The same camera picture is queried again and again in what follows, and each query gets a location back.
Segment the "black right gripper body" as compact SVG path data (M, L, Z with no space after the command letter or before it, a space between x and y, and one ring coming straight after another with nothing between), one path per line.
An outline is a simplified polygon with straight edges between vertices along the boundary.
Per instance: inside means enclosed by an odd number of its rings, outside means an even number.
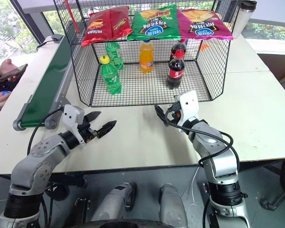
M169 114L172 116L172 120L167 118L167 124L170 125L171 123L177 125L181 119L181 104L180 101L173 103L167 110Z

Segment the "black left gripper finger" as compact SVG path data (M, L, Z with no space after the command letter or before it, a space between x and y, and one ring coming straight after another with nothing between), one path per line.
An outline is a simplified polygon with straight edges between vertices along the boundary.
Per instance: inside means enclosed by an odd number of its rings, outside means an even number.
M104 124L99 130L96 131L97 138L100 139L103 136L105 136L114 128L115 125L116 125L116 120L109 121L106 124Z
M101 114L101 111L93 111L85 115L85 123L90 123L93 120L95 120L99 115Z

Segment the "person's hand with phone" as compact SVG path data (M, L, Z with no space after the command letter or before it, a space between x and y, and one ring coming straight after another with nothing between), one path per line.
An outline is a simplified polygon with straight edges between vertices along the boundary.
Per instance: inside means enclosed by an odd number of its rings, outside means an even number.
M10 58L5 59L2 64L1 64L1 74L2 75L6 75L12 71L16 71L16 69L18 69L18 66L14 65L12 63L12 60ZM13 75L12 77L9 77L7 80L10 82L14 82L19 78L19 73Z

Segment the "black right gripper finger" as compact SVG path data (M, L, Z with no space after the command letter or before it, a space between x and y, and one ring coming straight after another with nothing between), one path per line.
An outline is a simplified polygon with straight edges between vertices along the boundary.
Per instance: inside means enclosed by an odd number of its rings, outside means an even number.
M168 126L169 124L165 120L165 114L164 114L162 108L160 106L158 106L157 104L154 105L154 108L155 108L157 116L162 120L162 122L164 123L165 126Z

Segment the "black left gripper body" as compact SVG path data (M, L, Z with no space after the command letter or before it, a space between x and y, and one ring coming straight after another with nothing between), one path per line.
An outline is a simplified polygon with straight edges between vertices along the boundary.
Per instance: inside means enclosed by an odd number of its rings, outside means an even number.
M98 136L97 131L90 128L90 123L82 123L77 126L78 132L84 140L84 143L88 143Z

